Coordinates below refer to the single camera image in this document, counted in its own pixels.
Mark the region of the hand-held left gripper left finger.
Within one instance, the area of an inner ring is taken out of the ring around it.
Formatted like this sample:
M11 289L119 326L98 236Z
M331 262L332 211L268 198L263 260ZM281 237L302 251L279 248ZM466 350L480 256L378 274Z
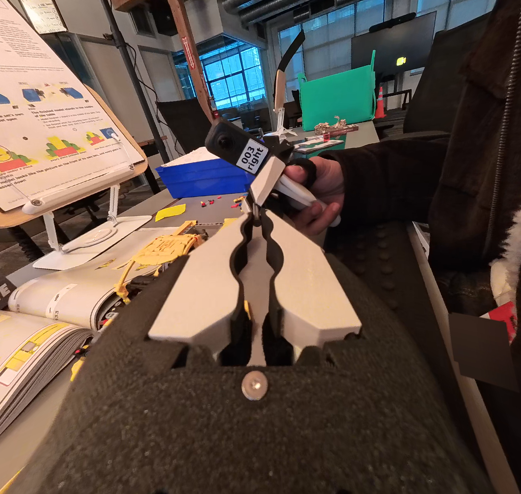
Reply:
M199 345L225 366L251 358L252 321L239 274L248 263L254 216L244 213L187 258L148 337Z

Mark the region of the person's right hand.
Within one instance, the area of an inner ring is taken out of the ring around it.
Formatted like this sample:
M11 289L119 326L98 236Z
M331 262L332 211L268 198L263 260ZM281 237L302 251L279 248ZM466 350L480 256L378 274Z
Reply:
M316 180L309 185L313 195L326 207L313 204L302 211L295 212L291 220L296 228L308 237L322 234L339 217L344 201L344 179L340 164L332 159L313 157L316 167Z

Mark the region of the blue plastic bin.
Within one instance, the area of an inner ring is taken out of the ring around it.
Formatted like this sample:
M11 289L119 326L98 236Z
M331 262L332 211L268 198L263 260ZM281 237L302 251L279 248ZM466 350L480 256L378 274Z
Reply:
M255 178L219 158L159 166L156 171L172 198L244 194Z

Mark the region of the yellow brick car model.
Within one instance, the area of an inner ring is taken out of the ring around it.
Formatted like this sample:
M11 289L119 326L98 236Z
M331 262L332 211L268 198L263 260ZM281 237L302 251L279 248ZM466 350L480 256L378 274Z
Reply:
M203 245L212 237L196 220L186 221L173 233L155 237L138 250L124 264L113 270L122 270L114 284L116 298L110 307L103 307L96 317L96 328L103 330L118 313L116 308L128 304L146 286L164 272L179 257Z

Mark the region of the paned window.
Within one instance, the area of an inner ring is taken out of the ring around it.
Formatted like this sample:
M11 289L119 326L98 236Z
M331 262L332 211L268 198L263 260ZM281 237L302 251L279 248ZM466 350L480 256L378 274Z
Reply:
M218 110L267 106L261 50L226 34L196 46L203 77Z

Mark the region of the yellow paper strip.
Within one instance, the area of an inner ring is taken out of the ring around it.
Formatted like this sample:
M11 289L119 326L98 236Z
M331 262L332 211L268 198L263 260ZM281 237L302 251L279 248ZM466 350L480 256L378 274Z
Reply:
M157 212L155 216L155 222L159 222L166 218L177 217L186 212L186 204L177 204L175 206L170 206L167 208L163 208Z

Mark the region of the brown brick model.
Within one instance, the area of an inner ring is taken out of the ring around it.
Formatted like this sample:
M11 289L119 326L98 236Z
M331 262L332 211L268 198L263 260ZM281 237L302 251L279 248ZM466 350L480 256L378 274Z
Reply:
M338 116L335 116L335 118L336 122L333 125L328 122L318 123L314 128L315 135L329 134L331 137L339 137L359 130L357 124L347 124L345 119L340 119Z

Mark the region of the brown wooden beam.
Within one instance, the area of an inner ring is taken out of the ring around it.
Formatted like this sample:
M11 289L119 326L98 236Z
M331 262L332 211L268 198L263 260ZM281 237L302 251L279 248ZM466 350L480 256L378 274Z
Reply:
M199 59L196 43L193 37L191 25L186 12L184 0L167 0L173 14L173 19L178 30L181 44L185 52L186 61L190 76L194 85L194 90L199 100L199 104L206 117L212 123L214 116L210 104L210 97L204 78L203 67Z

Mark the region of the green box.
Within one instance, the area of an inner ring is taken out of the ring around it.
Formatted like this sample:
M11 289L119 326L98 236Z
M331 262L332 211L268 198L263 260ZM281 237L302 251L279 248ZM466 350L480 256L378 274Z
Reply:
M335 117L356 124L374 119L377 100L373 50L370 64L342 73L308 81L298 74L302 127L313 131L320 123L333 123Z

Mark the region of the instruction booklet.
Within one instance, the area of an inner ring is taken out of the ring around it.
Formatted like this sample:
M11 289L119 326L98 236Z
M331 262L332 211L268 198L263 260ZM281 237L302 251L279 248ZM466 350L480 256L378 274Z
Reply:
M87 263L15 289L1 310L1 432L114 315L121 303L115 285L133 256L162 237L180 233L207 239L222 225L187 221L137 230Z

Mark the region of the glass partition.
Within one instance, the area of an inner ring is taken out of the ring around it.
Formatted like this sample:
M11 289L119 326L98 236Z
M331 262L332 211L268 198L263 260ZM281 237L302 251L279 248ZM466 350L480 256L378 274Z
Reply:
M415 12L436 12L434 32L448 30L490 12L496 0L361 0L278 32L284 54L303 30L306 39L290 61L285 74L287 89L298 88L298 74L308 80L351 68L352 38L375 24Z

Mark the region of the person's white shirt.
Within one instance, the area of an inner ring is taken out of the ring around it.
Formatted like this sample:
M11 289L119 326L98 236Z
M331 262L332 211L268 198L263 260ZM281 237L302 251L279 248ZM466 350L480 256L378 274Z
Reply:
M517 335L520 313L520 210L513 216L512 226L507 230L499 259L490 264L490 285L497 308L493 318L506 321L509 343Z

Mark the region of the black office chair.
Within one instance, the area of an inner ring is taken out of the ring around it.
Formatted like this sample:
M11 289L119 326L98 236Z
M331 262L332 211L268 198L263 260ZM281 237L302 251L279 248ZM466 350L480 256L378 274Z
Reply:
M465 84L460 68L483 35L489 17L490 13L486 13L435 34L427 65L405 115L405 138L450 135Z

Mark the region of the person's fleece-lined dark jacket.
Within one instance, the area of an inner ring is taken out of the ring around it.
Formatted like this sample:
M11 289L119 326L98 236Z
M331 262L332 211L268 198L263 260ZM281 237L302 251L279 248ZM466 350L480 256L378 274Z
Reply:
M496 0L465 80L428 215L429 263L451 313L495 308L489 263L520 210L520 0Z

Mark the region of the small whiteboard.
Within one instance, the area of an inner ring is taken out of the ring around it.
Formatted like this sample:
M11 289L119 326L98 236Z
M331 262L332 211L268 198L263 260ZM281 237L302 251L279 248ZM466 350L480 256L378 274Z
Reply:
M55 0L18 0L34 30L40 35L69 32Z

